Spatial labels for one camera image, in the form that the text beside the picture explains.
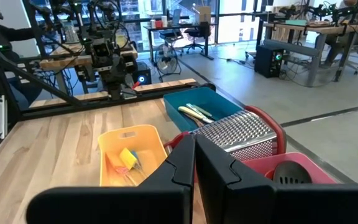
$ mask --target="gray floor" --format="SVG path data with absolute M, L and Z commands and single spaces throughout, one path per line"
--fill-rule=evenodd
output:
M 210 47 L 213 61 L 198 54 L 184 55 L 181 61 L 217 85 L 229 99 L 258 106 L 279 123 L 358 106 L 358 75 L 353 75 L 353 70 L 346 68 L 338 83 L 330 82 L 333 73 L 321 73 L 315 84 L 320 87 L 307 88 L 292 81 L 266 79 L 254 73 L 251 64 L 245 67 L 218 58 L 244 60 L 245 47 Z M 352 55 L 355 57 L 350 59 L 358 62 L 358 54 Z M 299 74 L 294 81 L 304 84 L 305 78 L 306 74 Z M 338 181 L 358 182 L 358 111 L 289 126 L 286 131 L 290 136 L 288 152 L 305 153 Z

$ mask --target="blue bin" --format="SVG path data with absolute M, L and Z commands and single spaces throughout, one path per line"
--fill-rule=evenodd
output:
M 197 105 L 210 112 L 215 121 L 242 110 L 241 107 L 207 87 L 164 95 L 164 103 L 167 114 L 182 132 L 198 128 L 194 121 L 178 111 L 179 106 L 186 106 L 187 103 Z

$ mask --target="yellow bin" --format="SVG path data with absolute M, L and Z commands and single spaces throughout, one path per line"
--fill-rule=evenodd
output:
M 151 125 L 138 125 L 109 131 L 100 135 L 98 142 L 101 155 L 101 187 L 137 186 L 167 158 L 157 129 Z M 124 148 L 136 152 L 142 172 L 131 169 L 124 175 L 116 171 L 116 167 L 124 166 L 119 158 Z

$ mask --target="metal grater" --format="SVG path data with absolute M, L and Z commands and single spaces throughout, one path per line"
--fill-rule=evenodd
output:
M 240 161 L 276 154 L 277 135 L 259 116 L 239 111 L 191 132 L 202 134 Z

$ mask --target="black box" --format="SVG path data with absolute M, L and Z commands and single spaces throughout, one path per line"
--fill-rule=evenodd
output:
M 149 85 L 152 83 L 150 68 L 144 62 L 137 63 L 137 70 L 132 73 L 134 83 L 140 82 L 141 85 Z
M 279 77 L 284 50 L 266 45 L 256 46 L 255 72 L 266 78 Z

